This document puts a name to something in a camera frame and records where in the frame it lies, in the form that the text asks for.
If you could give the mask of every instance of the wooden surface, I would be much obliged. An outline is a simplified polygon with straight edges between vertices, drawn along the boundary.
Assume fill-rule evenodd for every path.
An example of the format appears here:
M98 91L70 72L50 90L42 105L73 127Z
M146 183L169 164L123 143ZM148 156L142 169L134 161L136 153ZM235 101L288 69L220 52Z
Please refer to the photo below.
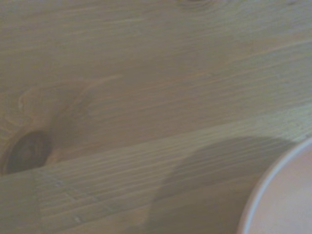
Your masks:
M233 234L312 133L310 0L2 0L2 234Z

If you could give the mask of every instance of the white plate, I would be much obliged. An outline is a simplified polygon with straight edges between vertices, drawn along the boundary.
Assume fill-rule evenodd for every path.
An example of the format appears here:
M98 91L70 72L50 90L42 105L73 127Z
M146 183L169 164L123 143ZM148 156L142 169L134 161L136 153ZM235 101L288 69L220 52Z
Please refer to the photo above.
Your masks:
M262 176L237 234L312 234L312 138L283 155Z

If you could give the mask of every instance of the plate rim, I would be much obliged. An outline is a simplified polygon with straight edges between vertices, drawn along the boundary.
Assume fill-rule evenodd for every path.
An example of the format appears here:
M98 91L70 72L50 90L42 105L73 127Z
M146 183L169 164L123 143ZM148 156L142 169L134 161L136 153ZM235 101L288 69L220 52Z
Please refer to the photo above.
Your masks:
M310 145L312 145L312 137L298 143L296 146L283 153L260 177L244 207L236 234L249 234L254 213L270 182L286 164L288 164L292 159L298 156L301 151L304 151Z

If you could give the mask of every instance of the wood grain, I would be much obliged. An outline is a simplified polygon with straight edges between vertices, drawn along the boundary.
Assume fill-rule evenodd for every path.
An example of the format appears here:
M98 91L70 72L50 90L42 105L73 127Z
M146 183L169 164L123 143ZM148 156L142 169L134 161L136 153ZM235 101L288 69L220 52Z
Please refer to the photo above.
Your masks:
M311 3L1 1L0 166L28 133L53 142L0 179L4 232L234 233L312 132Z

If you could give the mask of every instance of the wooden table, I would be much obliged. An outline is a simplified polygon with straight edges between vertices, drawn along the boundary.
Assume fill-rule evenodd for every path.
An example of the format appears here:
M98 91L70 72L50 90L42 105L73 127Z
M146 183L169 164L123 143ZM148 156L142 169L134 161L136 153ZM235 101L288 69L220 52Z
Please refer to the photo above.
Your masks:
M2 0L2 234L233 234L312 133L311 0Z

